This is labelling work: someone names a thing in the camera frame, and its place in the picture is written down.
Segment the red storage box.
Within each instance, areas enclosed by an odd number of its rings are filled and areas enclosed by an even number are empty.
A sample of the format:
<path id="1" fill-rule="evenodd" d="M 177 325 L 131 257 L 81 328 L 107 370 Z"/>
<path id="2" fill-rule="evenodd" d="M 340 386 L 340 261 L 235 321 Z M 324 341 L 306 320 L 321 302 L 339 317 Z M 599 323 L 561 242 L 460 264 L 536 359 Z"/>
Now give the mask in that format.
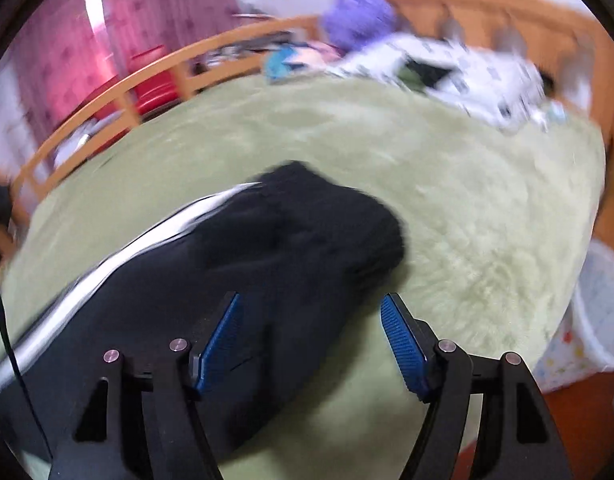
<path id="1" fill-rule="evenodd" d="M 153 62 L 156 62 L 168 53 L 165 46 L 160 44 L 147 51 L 132 55 L 129 60 L 129 73 L 133 74 Z M 135 87 L 136 107 L 141 116 L 147 116 L 161 108 L 179 101 L 179 93 L 173 76 L 165 70 Z"/>

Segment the pink patterned curtain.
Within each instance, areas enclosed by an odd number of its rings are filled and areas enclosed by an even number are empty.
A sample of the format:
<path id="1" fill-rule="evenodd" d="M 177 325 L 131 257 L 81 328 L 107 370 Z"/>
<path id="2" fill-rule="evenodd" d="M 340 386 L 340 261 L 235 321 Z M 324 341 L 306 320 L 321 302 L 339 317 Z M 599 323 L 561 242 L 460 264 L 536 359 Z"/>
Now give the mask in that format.
<path id="1" fill-rule="evenodd" d="M 86 0 L 45 0 L 11 45 L 22 107 L 44 142 L 99 87 L 129 73 L 155 47 L 176 51 L 237 27 L 237 0 L 101 0 L 92 25 Z"/>

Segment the black pants with white stripe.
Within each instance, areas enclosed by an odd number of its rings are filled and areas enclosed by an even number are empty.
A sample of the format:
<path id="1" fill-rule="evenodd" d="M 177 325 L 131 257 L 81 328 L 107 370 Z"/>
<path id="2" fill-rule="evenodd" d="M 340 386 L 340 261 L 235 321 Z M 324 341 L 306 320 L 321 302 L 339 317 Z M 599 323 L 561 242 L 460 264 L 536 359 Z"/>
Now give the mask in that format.
<path id="1" fill-rule="evenodd" d="M 0 424 L 47 457 L 104 352 L 142 360 L 191 338 L 232 292 L 239 327 L 226 376 L 200 381 L 197 408 L 226 458 L 303 388 L 404 255 L 392 211 L 300 162 L 196 200 L 32 303 L 16 356 L 0 358 Z"/>

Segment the white dotted laundry basket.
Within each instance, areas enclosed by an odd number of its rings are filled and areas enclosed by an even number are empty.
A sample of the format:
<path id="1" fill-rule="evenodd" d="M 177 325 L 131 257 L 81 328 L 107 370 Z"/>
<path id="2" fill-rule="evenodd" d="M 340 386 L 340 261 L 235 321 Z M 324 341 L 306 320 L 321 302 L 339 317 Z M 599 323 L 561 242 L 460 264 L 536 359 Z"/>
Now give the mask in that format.
<path id="1" fill-rule="evenodd" d="M 572 299 L 534 377 L 542 391 L 550 392 L 613 371 L 614 252 L 592 240 Z"/>

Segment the teal character plush cushion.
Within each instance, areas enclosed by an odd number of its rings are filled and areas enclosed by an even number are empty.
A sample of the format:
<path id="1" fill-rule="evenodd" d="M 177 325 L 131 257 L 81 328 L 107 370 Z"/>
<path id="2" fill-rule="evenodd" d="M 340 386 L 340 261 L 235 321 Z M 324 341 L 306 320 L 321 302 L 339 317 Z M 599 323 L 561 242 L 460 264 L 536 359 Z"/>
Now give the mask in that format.
<path id="1" fill-rule="evenodd" d="M 267 56 L 263 74 L 271 84 L 277 84 L 291 77 L 323 72 L 340 59 L 339 50 L 321 41 L 283 44 Z"/>

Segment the green fleece bed blanket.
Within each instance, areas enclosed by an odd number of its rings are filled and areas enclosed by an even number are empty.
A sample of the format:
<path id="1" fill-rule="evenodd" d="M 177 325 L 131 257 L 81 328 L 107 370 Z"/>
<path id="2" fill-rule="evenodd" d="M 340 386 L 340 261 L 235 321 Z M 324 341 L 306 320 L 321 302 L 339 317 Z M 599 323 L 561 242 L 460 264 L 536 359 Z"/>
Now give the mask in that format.
<path id="1" fill-rule="evenodd" d="M 176 209 L 299 160 L 403 222 L 396 283 L 412 313 L 467 351 L 513 349 L 534 367 L 604 186 L 599 128 L 566 115 L 546 131 L 502 132 L 369 79 L 226 82 L 128 133 L 40 203 L 2 276 L 10 334 Z M 377 303 L 356 307 L 298 397 L 222 462 L 227 479 L 397 478 L 425 408 L 399 377 Z"/>

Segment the wooden bed frame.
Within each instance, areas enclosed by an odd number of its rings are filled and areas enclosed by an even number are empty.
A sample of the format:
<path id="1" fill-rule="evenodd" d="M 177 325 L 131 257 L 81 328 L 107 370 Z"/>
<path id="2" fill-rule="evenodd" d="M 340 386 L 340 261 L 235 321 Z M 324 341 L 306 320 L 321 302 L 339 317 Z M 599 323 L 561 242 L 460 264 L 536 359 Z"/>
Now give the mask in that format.
<path id="1" fill-rule="evenodd" d="M 602 130 L 607 157 L 601 202 L 607 204 L 610 201 L 614 195 L 614 40 L 599 21 L 548 0 L 387 1 L 403 21 L 424 37 L 441 36 L 448 22 L 454 21 L 461 26 L 468 46 L 494 50 L 501 47 L 504 32 L 518 32 L 525 41 L 529 61 L 550 76 L 556 76 L 558 69 L 576 54 L 587 52 L 591 70 L 589 116 Z M 115 84 L 109 84 L 94 98 L 86 100 L 51 133 L 13 179 L 11 196 L 14 225 L 26 229 L 30 224 L 30 216 L 23 205 L 24 191 L 30 191 L 36 200 L 43 200 L 87 159 L 108 148 L 123 133 L 142 124 L 144 118 L 135 101 L 138 86 L 166 73 L 173 81 L 179 99 L 188 101 L 206 88 L 260 72 L 264 57 L 260 53 L 241 56 L 200 75 L 191 72 L 192 60 L 222 47 L 293 29 L 305 32 L 310 40 L 321 40 L 324 37 L 324 30 L 316 15 L 265 18 L 259 23 L 222 32 L 155 58 L 140 70 L 117 80 Z M 77 127 L 109 105 L 118 110 L 118 117 L 76 151 L 67 162 L 51 171 L 45 180 L 37 180 L 37 166 Z"/>

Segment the white patterned pillow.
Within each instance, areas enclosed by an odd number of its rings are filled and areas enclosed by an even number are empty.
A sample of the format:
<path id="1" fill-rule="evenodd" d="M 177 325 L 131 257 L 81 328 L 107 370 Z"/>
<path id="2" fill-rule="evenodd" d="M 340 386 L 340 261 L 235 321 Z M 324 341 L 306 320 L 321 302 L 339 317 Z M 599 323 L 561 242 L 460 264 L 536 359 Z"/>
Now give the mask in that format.
<path id="1" fill-rule="evenodd" d="M 567 118 L 564 105 L 548 98 L 546 81 L 525 58 L 405 32 L 345 55 L 328 73 L 424 94 L 502 130 L 525 122 L 548 129 Z"/>

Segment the purple plush toy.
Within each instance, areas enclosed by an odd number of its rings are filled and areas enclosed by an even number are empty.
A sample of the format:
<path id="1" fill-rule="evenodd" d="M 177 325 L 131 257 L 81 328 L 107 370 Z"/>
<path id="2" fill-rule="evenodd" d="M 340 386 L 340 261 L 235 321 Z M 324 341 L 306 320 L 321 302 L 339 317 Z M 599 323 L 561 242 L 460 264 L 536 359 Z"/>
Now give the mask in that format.
<path id="1" fill-rule="evenodd" d="M 320 25 L 333 47 L 358 51 L 395 32 L 397 14 L 387 0 L 333 0 Z"/>

